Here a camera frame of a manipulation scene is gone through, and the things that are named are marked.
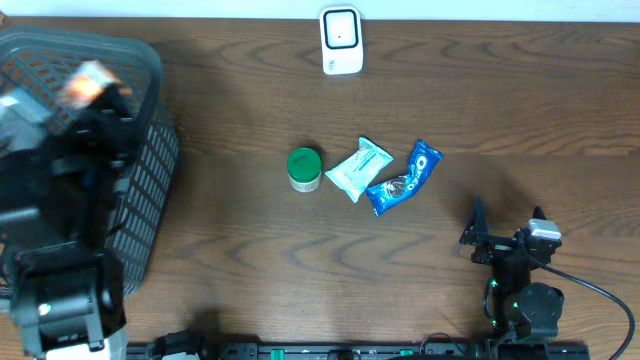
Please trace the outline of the blue Oreo cookie pack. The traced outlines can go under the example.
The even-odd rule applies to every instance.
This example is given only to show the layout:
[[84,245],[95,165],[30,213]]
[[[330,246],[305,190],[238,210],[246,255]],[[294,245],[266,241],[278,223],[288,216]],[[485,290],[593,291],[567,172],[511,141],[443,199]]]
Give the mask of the blue Oreo cookie pack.
[[442,159],[443,154],[440,151],[423,140],[417,140],[408,158],[405,174],[365,190],[374,215],[382,216],[386,211],[415,196]]

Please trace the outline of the light blue wet wipes pack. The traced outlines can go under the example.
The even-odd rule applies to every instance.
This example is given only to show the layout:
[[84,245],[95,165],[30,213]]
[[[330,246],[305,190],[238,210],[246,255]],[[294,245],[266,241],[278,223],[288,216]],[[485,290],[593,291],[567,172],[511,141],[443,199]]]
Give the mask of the light blue wet wipes pack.
[[386,150],[371,140],[360,137],[358,150],[325,175],[343,190],[353,203],[357,203],[369,184],[392,161],[393,156]]

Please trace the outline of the green lid jar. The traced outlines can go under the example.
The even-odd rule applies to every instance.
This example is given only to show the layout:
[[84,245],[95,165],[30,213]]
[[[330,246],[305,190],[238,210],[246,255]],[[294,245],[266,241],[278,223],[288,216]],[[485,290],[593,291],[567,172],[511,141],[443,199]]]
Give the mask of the green lid jar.
[[322,177],[320,155],[308,147],[295,149],[288,157],[287,173],[290,184],[296,191],[314,191],[320,185]]

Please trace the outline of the orange tissue pack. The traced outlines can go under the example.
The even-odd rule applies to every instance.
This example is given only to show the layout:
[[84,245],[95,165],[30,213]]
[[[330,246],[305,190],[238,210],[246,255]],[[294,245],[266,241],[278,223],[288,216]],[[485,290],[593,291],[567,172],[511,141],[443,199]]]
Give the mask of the orange tissue pack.
[[64,105],[83,109],[93,103],[106,89],[123,82],[97,60],[83,62],[64,83],[58,98]]

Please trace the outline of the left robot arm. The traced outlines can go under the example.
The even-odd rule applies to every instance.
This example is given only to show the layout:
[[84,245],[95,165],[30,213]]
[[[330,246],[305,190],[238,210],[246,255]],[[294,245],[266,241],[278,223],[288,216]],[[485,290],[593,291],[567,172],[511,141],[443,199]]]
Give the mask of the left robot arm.
[[26,92],[1,98],[2,299],[27,356],[124,359],[124,269],[104,242],[139,127],[115,85],[67,104],[56,130]]

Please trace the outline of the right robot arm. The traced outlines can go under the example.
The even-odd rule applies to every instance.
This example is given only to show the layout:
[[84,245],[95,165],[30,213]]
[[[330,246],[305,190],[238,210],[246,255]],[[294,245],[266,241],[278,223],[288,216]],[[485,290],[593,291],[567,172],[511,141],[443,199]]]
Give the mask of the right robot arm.
[[483,203],[477,199],[459,242],[473,246],[471,261],[491,267],[483,309],[494,335],[485,341],[491,359],[548,359],[549,341],[558,335],[564,295],[561,290],[531,280],[531,273],[550,263],[561,246],[555,222],[536,207],[527,225],[514,235],[489,232]]

